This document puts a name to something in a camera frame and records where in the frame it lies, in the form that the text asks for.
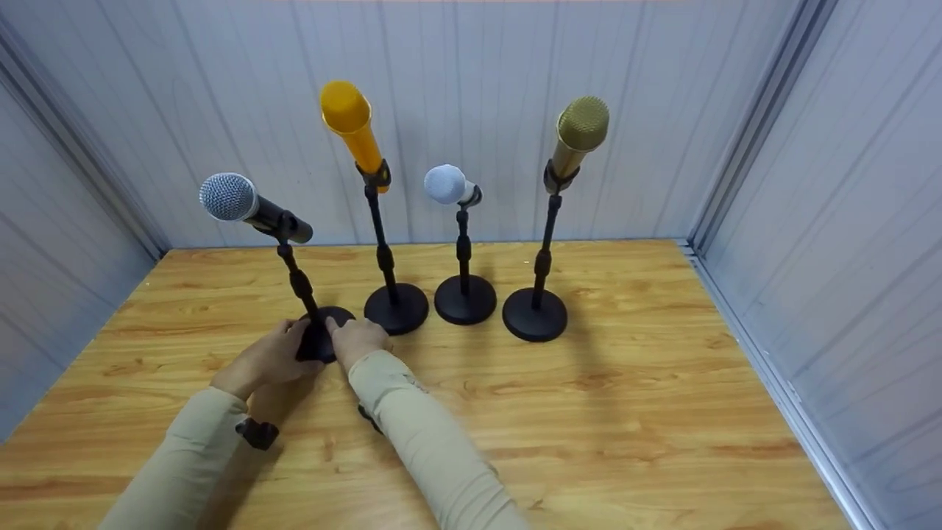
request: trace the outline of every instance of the yellow microphone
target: yellow microphone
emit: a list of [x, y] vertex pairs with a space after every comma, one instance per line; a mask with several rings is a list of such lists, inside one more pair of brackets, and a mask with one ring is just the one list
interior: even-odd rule
[[353, 160], [363, 173], [378, 175], [380, 193], [389, 190], [389, 170], [382, 163], [380, 148], [376, 145], [369, 122], [373, 109], [366, 98], [349, 81], [331, 81], [320, 91], [321, 118], [327, 128], [347, 145]]

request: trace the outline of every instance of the microphone grille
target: microphone grille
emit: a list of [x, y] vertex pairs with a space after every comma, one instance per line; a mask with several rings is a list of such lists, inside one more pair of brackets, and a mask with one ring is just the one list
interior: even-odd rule
[[593, 151], [609, 133], [609, 107], [595, 96], [580, 97], [562, 112], [557, 131], [570, 148]]
[[425, 193], [437, 203], [453, 205], [464, 195], [464, 182], [464, 173], [455, 166], [435, 166], [425, 174]]
[[217, 173], [200, 186], [200, 204], [217, 221], [244, 221], [258, 209], [258, 194], [241, 174]]
[[349, 81], [330, 81], [320, 91], [324, 123], [340, 134], [352, 134], [369, 124], [371, 110], [360, 90]]

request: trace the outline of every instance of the metal frame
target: metal frame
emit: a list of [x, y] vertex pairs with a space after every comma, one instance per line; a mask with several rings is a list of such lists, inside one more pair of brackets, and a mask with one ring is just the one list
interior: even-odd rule
[[795, 10], [786, 36], [759, 87], [723, 171], [688, 236], [698, 255], [702, 256], [709, 250], [720, 229], [720, 222], [742, 187], [742, 181], [769, 136], [772, 124], [782, 111], [836, 3], [837, 0], [802, 0]]
[[62, 158], [79, 176], [103, 210], [115, 224], [126, 231], [154, 262], [167, 251], [166, 245], [153, 236], [146, 223], [127, 205], [116, 185], [118, 180], [106, 170], [68, 120], [48, 97], [28, 65], [21, 60], [13, 44], [6, 21], [0, 17], [0, 84], [13, 95], [26, 114], [33, 120], [43, 136], [56, 148]]
[[759, 380], [769, 392], [782, 417], [788, 423], [788, 427], [795, 434], [795, 438], [802, 444], [808, 459], [824, 481], [824, 485], [831, 491], [831, 495], [844, 512], [844, 516], [856, 530], [881, 530], [883, 526], [880, 519], [867, 507], [862, 492], [841, 469], [836, 455], [828, 448], [821, 432], [804, 409], [802, 398], [772, 364], [769, 352], [762, 351], [756, 346], [749, 331], [726, 302], [723, 292], [713, 281], [708, 268], [695, 249], [682, 240], [678, 242], [678, 246], [687, 257], [691, 267], [700, 276], [700, 282], [709, 293], [717, 310], [720, 311], [726, 325], [729, 326], [736, 343], [749, 359]]

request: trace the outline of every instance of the white foam windscreen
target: white foam windscreen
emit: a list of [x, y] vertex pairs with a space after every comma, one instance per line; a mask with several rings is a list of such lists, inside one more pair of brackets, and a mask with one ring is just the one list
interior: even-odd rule
[[474, 193], [474, 184], [469, 182], [462, 170], [451, 164], [433, 167], [425, 174], [425, 193], [437, 203], [453, 205], [466, 201]]

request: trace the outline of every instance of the microphone holder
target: microphone holder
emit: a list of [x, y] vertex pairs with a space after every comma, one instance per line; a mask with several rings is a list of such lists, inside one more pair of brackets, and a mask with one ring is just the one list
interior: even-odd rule
[[494, 313], [497, 295], [486, 279], [471, 274], [471, 240], [468, 238], [468, 204], [461, 204], [455, 218], [458, 221], [458, 275], [442, 282], [435, 291], [435, 310], [443, 320], [457, 325], [482, 323]]
[[567, 178], [559, 178], [553, 169], [553, 160], [546, 162], [544, 184], [550, 192], [549, 208], [546, 212], [546, 227], [543, 246], [533, 262], [536, 279], [532, 288], [515, 291], [504, 302], [502, 315], [504, 325], [519, 339], [528, 342], [549, 342], [562, 334], [569, 322], [566, 305], [559, 296], [545, 289], [546, 277], [553, 263], [549, 245], [553, 240], [556, 216], [562, 206], [560, 191], [564, 190], [578, 174], [578, 169]]
[[333, 341], [331, 340], [331, 334], [327, 332], [327, 325], [324, 321], [327, 317], [333, 317], [337, 325], [342, 326], [353, 318], [353, 314], [339, 306], [317, 306], [311, 280], [298, 267], [298, 262], [294, 258], [294, 249], [288, 243], [288, 240], [294, 236], [297, 227], [298, 220], [294, 214], [285, 210], [278, 217], [278, 227], [276, 229], [265, 230], [257, 227], [255, 229], [278, 240], [278, 257], [282, 259], [284, 265], [288, 268], [288, 281], [291, 284], [291, 289], [304, 305], [304, 309], [307, 310], [301, 318], [311, 319], [311, 323], [304, 330], [304, 335], [301, 336], [300, 346], [295, 358], [299, 361], [319, 360], [324, 364], [330, 364], [336, 361], [337, 357], [333, 354]]
[[376, 261], [380, 265], [385, 286], [375, 290], [366, 299], [363, 314], [369, 320], [379, 324], [392, 336], [405, 335], [415, 331], [429, 316], [429, 300], [422, 289], [407, 283], [397, 283], [393, 269], [393, 251], [386, 244], [386, 235], [382, 229], [380, 215], [379, 186], [389, 186], [392, 180], [386, 159], [380, 169], [369, 174], [356, 164], [356, 169], [364, 181], [364, 196], [369, 203], [369, 213], [376, 232]]

